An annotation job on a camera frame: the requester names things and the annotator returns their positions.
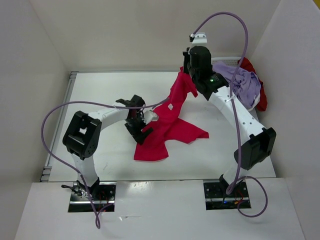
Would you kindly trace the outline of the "pink t shirt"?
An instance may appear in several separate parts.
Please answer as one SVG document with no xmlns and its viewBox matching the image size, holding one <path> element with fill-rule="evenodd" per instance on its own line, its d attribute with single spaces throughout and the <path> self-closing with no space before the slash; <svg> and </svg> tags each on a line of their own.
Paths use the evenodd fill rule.
<svg viewBox="0 0 320 240">
<path fill-rule="evenodd" d="M 188 93 L 198 96 L 195 84 L 189 74 L 181 67 L 176 80 L 170 88 L 168 101 L 157 106 L 153 111 L 157 121 L 150 122 L 143 130 L 152 128 L 143 144 L 137 144 L 133 159 L 143 162 L 157 162 L 169 157 L 165 142 L 170 140 L 190 144 L 197 139 L 208 139 L 209 133 L 181 118 L 182 106 Z"/>
</svg>

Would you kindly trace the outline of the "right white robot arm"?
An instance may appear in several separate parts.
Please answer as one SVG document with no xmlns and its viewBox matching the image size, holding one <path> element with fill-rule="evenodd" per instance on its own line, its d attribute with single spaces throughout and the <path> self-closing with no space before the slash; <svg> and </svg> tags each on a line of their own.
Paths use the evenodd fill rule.
<svg viewBox="0 0 320 240">
<path fill-rule="evenodd" d="M 219 178 L 220 193 L 229 197 L 248 171 L 271 155 L 277 134 L 272 127 L 265 128 L 236 96 L 231 95 L 230 84 L 214 72 L 211 53 L 205 46 L 188 47 L 183 56 L 183 71 L 190 75 L 196 90 L 236 129 L 235 164 Z"/>
</svg>

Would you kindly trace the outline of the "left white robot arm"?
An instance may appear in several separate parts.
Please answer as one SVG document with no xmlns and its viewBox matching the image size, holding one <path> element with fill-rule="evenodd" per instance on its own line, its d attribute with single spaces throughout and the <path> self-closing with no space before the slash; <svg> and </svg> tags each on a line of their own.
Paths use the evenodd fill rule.
<svg viewBox="0 0 320 240">
<path fill-rule="evenodd" d="M 100 193 L 100 179 L 94 163 L 94 153 L 98 148 L 101 131 L 107 127 L 125 121 L 124 126 L 136 141 L 142 145 L 153 128 L 147 125 L 157 121 L 159 116 L 152 110 L 143 110 L 145 101 L 134 95 L 130 100 L 118 99 L 109 107 L 85 113 L 77 111 L 63 136 L 62 143 L 71 154 L 77 174 L 78 195 L 94 200 Z"/>
</svg>

